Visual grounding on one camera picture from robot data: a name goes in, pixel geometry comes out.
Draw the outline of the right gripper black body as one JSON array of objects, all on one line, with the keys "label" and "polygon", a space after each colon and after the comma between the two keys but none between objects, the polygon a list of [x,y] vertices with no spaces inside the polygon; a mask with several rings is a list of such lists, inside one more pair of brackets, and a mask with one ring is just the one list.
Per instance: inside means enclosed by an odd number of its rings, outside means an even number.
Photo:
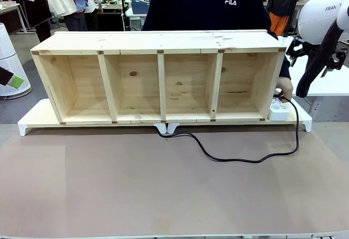
[{"label": "right gripper black body", "polygon": [[312,44],[308,42],[302,43],[302,48],[300,50],[300,56],[309,55],[309,53],[312,51]]}]

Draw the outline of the person's left hand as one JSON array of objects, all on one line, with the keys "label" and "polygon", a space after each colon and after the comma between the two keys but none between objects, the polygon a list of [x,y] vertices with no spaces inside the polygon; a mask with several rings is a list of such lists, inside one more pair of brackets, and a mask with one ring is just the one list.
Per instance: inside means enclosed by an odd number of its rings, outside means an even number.
[{"label": "person's left hand", "polygon": [[293,85],[289,78],[279,77],[276,84],[276,89],[280,90],[278,96],[281,98],[281,101],[283,103],[292,100]]}]

